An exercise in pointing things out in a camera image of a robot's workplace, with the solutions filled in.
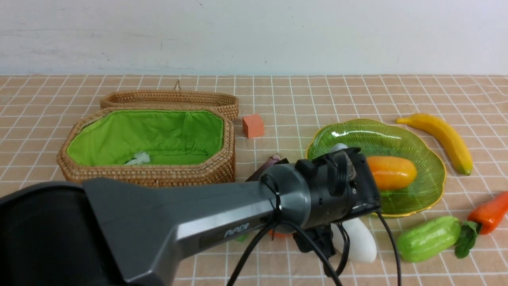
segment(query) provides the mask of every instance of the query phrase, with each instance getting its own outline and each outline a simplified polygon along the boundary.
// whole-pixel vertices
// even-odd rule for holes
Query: orange sponge cube
[[[259,114],[252,114],[243,117],[243,132],[247,138],[263,136],[265,134],[265,125]]]

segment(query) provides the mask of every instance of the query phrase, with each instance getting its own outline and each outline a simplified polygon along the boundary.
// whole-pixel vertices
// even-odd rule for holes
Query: green glass plate
[[[417,177],[411,185],[382,192],[386,217],[403,217],[432,208],[444,194],[446,168],[441,159],[412,132],[370,119],[354,119],[322,128],[307,148],[312,160],[338,144],[360,147],[365,156],[396,156],[411,160]]]

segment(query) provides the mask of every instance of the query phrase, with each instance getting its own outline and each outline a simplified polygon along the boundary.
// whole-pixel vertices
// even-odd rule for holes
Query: green cucumber
[[[407,262],[425,261],[453,246],[459,239],[461,227],[456,217],[439,217],[403,233],[397,240],[397,249]]]

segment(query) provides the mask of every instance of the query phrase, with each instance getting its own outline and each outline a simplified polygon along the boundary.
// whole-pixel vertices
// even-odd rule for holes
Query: white object
[[[374,262],[377,256],[376,241],[364,223],[359,218],[354,218],[343,222],[342,226],[344,226],[350,239],[348,260],[360,263]],[[335,224],[332,224],[331,228],[333,232],[333,246],[337,251],[342,253],[344,240],[339,228]]]
[[[146,152],[139,152],[134,154],[134,159],[124,165],[141,165],[144,163],[150,163],[150,155]]]
[[[330,153],[332,152],[335,152],[335,151],[339,151],[339,150],[342,150],[342,149],[347,149],[348,146],[346,144],[342,144],[342,143],[339,143],[339,144],[335,144],[331,149],[330,149]]]

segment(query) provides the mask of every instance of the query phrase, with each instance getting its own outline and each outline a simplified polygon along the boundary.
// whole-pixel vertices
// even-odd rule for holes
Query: basket lid
[[[203,91],[184,91],[178,79],[172,90],[131,90],[113,92],[100,100],[101,109],[108,107],[136,107],[191,105],[214,108],[226,118],[238,118],[238,98],[236,96]]]

